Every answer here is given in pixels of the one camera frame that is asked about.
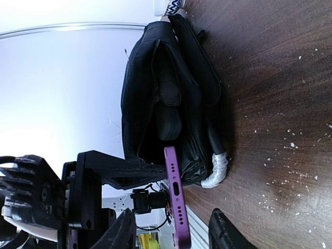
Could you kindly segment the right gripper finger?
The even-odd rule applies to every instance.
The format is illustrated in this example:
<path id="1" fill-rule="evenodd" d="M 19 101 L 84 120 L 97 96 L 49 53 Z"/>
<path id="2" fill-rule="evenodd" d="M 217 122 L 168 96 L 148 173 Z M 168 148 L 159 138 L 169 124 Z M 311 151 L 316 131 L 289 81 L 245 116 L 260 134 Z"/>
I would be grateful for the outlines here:
<path id="1" fill-rule="evenodd" d="M 257 249 L 218 208 L 209 220 L 209 249 Z"/>

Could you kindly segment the pink smartphone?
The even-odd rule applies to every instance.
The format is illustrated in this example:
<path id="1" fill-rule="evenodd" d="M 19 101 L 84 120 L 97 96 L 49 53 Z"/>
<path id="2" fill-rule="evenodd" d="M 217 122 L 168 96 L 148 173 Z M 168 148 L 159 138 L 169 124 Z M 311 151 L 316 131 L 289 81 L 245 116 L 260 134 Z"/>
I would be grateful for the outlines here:
<path id="1" fill-rule="evenodd" d="M 180 249 L 191 248 L 189 222 L 175 147 L 165 147 L 164 157 L 169 182 L 171 210 L 174 217 L 175 247 Z"/>

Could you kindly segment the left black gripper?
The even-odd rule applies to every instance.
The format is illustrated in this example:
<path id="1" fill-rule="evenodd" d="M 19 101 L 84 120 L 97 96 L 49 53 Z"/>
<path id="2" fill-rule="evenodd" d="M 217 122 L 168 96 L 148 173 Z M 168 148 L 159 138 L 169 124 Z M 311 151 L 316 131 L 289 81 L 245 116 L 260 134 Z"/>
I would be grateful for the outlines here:
<path id="1" fill-rule="evenodd" d="M 96 150 L 63 166 L 66 187 L 61 248 L 133 249 L 135 214 L 125 209 L 102 235 L 102 185 L 132 189 L 167 178 L 165 165 L 130 162 Z"/>

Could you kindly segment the black student backpack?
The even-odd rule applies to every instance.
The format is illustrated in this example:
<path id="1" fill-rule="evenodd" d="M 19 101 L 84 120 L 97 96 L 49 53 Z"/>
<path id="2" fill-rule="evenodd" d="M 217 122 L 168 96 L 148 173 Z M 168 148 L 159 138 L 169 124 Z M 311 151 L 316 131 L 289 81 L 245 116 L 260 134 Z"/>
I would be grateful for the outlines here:
<path id="1" fill-rule="evenodd" d="M 184 185 L 210 189 L 227 174 L 221 83 L 190 23 L 181 15 L 144 28 L 126 66 L 122 93 L 124 157 L 165 163 L 176 149 Z"/>

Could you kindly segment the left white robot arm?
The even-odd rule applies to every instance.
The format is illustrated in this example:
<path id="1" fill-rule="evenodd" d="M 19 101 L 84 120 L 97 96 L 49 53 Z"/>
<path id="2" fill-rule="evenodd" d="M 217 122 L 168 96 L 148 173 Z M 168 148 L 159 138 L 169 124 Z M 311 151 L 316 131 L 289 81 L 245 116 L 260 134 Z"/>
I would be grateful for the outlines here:
<path id="1" fill-rule="evenodd" d="M 137 214 L 170 205 L 143 185 L 166 177 L 164 165 L 132 163 L 95 150 L 78 154 L 57 177 L 44 158 L 2 156 L 3 219 L 55 248 L 135 248 Z M 102 186 L 132 189 L 132 207 L 102 207 Z"/>

